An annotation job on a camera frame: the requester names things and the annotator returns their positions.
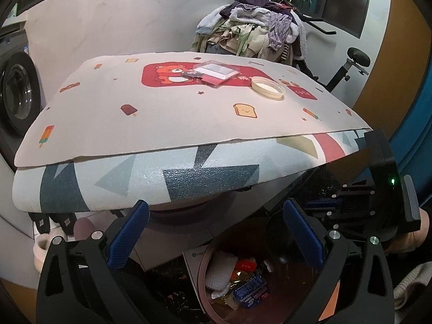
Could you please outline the grey knit sleeve forearm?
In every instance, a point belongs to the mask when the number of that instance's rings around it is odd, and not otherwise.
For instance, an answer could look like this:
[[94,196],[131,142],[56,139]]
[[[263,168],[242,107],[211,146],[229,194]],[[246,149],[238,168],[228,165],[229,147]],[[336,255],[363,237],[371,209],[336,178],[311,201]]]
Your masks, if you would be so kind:
[[401,309],[408,301],[415,288],[428,286],[432,277],[431,262],[425,262],[414,268],[393,290],[395,310]]

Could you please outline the right hand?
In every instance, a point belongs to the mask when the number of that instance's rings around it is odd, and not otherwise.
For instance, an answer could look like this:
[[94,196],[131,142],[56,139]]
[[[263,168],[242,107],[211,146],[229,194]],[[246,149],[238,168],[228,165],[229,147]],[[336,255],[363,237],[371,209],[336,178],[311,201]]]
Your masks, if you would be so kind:
[[420,229],[414,232],[409,232],[403,237],[399,238],[385,250],[385,253],[404,253],[412,252],[420,247],[428,236],[430,226],[430,219],[428,213],[420,208],[421,225]]

